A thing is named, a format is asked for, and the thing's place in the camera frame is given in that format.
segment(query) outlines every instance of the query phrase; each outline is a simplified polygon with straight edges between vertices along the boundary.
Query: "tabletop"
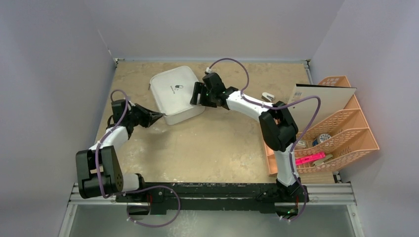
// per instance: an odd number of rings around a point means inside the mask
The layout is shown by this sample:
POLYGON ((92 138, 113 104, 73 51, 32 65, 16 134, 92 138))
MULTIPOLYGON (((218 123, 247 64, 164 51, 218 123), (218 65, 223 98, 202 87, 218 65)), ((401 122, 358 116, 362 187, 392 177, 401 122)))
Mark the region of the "tabletop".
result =
MULTIPOLYGON (((210 63, 126 62, 120 61, 111 91, 124 90, 130 100, 158 111, 149 90, 150 79, 161 72, 188 66, 201 80, 210 63)), ((245 93, 261 98, 263 92, 287 102, 296 83, 308 84, 303 64, 244 63, 250 75, 245 93)), ((243 69, 230 62, 213 67, 226 87, 242 88, 246 84, 243 69)), ((123 96, 115 93, 115 99, 123 96)), ((104 134, 112 114, 108 99, 97 133, 104 134)), ((117 151, 123 173, 140 173, 146 182, 234 182, 271 183, 260 126, 257 121, 236 111, 206 108, 193 118, 175 125, 158 120, 149 128, 134 129, 131 138, 117 151)))

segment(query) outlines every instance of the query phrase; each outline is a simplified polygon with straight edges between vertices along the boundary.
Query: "container lid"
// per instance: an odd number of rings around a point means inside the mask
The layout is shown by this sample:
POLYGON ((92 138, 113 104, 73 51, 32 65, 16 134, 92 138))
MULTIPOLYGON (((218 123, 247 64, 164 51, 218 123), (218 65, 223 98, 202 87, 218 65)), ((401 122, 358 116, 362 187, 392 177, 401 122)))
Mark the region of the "container lid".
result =
POLYGON ((161 113, 176 115, 195 106, 190 104, 198 78, 188 66, 181 66, 155 75, 150 88, 161 113))

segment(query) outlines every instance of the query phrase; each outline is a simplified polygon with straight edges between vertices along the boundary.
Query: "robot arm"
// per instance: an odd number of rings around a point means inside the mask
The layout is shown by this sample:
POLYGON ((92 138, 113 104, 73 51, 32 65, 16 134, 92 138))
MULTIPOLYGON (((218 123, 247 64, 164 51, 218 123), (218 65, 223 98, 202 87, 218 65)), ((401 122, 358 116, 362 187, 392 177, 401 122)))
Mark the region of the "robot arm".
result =
MULTIPOLYGON (((111 132, 102 142, 99 152, 99 164, 102 183, 106 194, 114 194, 144 188, 144 179, 141 174, 122 174, 118 163, 116 151, 126 142, 140 125, 149 127, 160 119, 163 114, 146 109, 138 104, 129 102, 129 110, 118 127, 110 124, 111 119, 116 123, 122 116, 126 101, 112 102, 113 115, 109 117, 106 133, 111 132)), ((98 143, 88 150, 76 154, 77 178, 80 195, 83 198, 98 197, 101 195, 95 165, 95 152, 98 143)))
MULTIPOLYGON (((209 73, 203 77, 202 82, 196 82, 191 104, 201 104, 209 107, 224 107, 228 110, 238 111, 256 121, 259 121, 262 130, 263 140, 274 151, 278 167, 277 180, 287 188, 294 189, 298 173, 291 171, 290 149, 296 141, 298 127, 294 122, 288 109, 272 110, 247 102, 241 96, 241 92, 234 88, 225 88, 224 83, 217 73, 209 73)), ((279 107, 283 102, 276 104, 265 103, 257 99, 246 96, 249 100, 261 103, 270 107, 279 107)), ((295 168, 295 157, 292 153, 292 165, 295 168)))

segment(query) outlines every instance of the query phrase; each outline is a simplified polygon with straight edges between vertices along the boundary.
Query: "white wall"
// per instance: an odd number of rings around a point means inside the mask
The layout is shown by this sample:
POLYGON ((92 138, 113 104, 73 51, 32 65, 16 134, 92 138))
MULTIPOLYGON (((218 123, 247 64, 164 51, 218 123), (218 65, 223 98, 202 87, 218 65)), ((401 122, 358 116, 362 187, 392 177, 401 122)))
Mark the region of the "white wall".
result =
POLYGON ((342 171, 367 236, 418 236, 419 2, 346 0, 312 59, 315 81, 347 75, 380 152, 342 171))
POLYGON ((113 61, 82 0, 0 1, 0 236, 57 236, 113 61))
POLYGON ((306 60, 343 0, 86 0, 114 57, 306 60))

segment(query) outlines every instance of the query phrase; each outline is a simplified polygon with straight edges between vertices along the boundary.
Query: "white plastic container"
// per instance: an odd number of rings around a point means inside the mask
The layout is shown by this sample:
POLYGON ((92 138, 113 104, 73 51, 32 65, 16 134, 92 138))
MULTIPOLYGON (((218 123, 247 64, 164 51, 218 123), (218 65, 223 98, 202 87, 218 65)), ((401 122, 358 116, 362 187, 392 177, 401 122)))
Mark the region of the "white plastic container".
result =
POLYGON ((150 89, 160 113, 168 125, 173 125, 201 114, 205 107, 191 105, 190 101, 198 78, 187 66, 181 66, 155 75, 150 89))

